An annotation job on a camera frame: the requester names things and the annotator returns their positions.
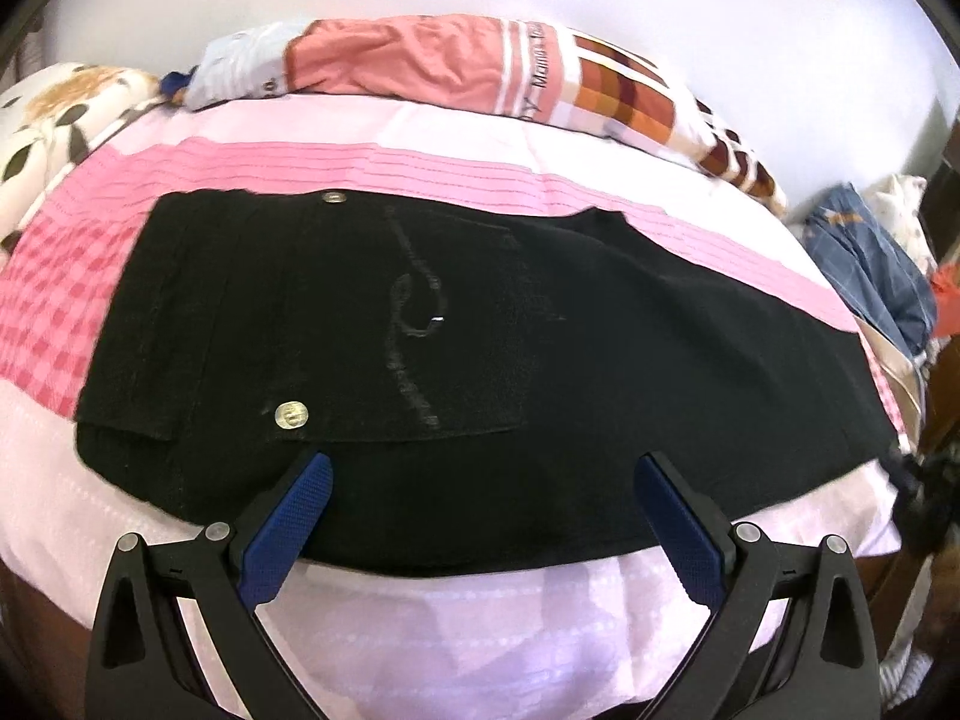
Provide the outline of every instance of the bed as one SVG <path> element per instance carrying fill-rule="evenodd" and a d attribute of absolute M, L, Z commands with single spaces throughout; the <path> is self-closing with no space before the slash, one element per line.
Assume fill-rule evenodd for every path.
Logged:
<path fill-rule="evenodd" d="M 54 0 L 44 25 L 51 59 L 163 74 L 197 64 L 206 42 L 237 28 L 328 13 L 457 9 L 510 17 L 522 10 L 557 23 L 595 22 L 592 31 L 604 26 L 604 38 L 683 68 L 698 98 L 717 105 L 770 167 L 787 199 L 778 209 L 787 220 L 839 180 L 863 186 L 904 164 L 921 172 L 942 146 L 960 100 L 960 71 L 913 0 L 776 0 L 789 5 L 758 17 L 769 19 L 769 32 L 796 12 L 791 8 L 826 15 L 839 7 L 848 23 L 869 25 L 869 39 L 851 45 L 848 30 L 824 33 L 810 20 L 805 34 L 819 41 L 817 52 L 800 48 L 800 41 L 775 41 L 778 48 L 764 61 L 739 56 L 723 32 L 700 28 L 690 40 L 702 4 L 674 11 L 670 23 L 648 17 L 662 0 L 643 0 L 650 9 L 635 8 L 623 20 L 596 12 L 589 0 L 217 0 L 203 23 L 194 16 L 195 2 L 174 0 L 163 10 L 169 39 L 162 41 L 140 26 L 154 18 L 150 2 L 120 1 L 127 6 L 122 15 L 110 11 L 117 18 L 107 28 L 97 15 L 110 9 L 106 0 Z M 337 5 L 343 1 L 352 4 L 347 13 Z M 117 33 L 128 39 L 116 40 Z M 895 44 L 902 50 L 891 62 L 886 47 Z M 698 63 L 695 52 L 717 60 Z M 820 64 L 814 71 L 791 52 L 839 52 L 843 71 L 824 74 Z M 880 57 L 883 73 L 875 63 Z M 771 86 L 772 68 L 784 65 L 791 70 Z M 929 104 L 878 107 L 874 90 L 897 74 Z M 812 77 L 821 84 L 815 95 Z M 61 161 L 69 169 L 44 183 L 42 202 L 23 209 L 13 256 L 0 272 L 0 557 L 84 628 L 92 624 L 118 536 L 137 531 L 150 542 L 174 541 L 200 526 L 107 483 L 80 460 L 75 443 L 77 401 L 110 298 L 160 196 L 206 189 L 294 196 L 336 188 L 507 215 L 615 211 L 686 261 L 856 333 L 827 280 L 771 209 L 689 159 L 400 98 L 282 95 L 191 111 L 157 105 L 154 95 L 145 87 L 136 101 L 124 100 L 121 124 L 99 140 L 85 138 L 83 158 L 73 159 L 72 129 L 64 135 Z M 808 104 L 814 97 L 822 107 Z M 863 348 L 877 401 L 902 430 L 885 379 L 869 346 Z M 779 541 L 818 543 L 829 532 L 846 538 L 858 557 L 899 548 L 894 491 L 874 463 L 791 497 L 738 514 L 749 514 Z M 757 644 L 770 637 L 781 612 L 771 606 Z M 301 562 L 280 597 L 258 614 L 301 683 L 338 720 L 594 717 L 655 695 L 707 618 L 656 548 L 421 579 Z M 184 605 L 184 615 L 218 702 L 243 716 L 195 608 Z M 64 699 L 61 710 L 78 716 L 73 696 L 74 706 Z"/>

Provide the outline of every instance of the white wall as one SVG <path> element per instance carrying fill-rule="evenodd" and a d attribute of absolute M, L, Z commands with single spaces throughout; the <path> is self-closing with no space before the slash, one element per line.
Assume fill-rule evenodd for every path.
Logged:
<path fill-rule="evenodd" d="M 53 56 L 184 70 L 208 40 L 290 16 L 466 11 L 539 18 L 666 60 L 797 203 L 929 169 L 960 70 L 913 0 L 55 0 Z"/>

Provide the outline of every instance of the white bed sheet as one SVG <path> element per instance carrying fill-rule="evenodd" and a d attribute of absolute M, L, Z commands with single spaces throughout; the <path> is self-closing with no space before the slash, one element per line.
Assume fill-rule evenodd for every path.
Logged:
<path fill-rule="evenodd" d="M 157 142 L 187 138 L 301 138 L 522 165 L 534 175 L 560 175 L 658 205 L 826 285 L 789 232 L 754 201 L 617 143 L 367 98 L 300 101 L 296 105 L 314 106 L 313 115 L 297 115 L 299 128 L 287 121 L 271 134 L 279 119 L 264 116 L 262 106 L 287 104 L 229 103 L 200 114 L 157 111 L 105 148 L 136 155 Z M 242 177 L 238 182 L 243 185 Z M 56 194 L 48 202 L 56 210 Z M 751 519 L 779 541 L 815 544 L 826 533 L 840 533 L 856 555 L 883 554 L 899 547 L 890 523 L 893 500 L 885 476 L 867 464 Z M 0 382 L 4 562 L 90 626 L 113 545 L 128 531 L 156 543 L 190 538 L 198 528 L 104 482 L 75 455 L 69 419 Z M 215 695 L 243 715 L 195 608 L 184 608 Z M 769 637 L 780 613 L 781 607 L 771 608 L 758 641 Z M 577 565 L 427 580 L 299 562 L 277 600 L 258 614 L 333 720 L 583 720 L 652 697 L 707 618 L 704 608 L 685 597 L 659 548 Z"/>

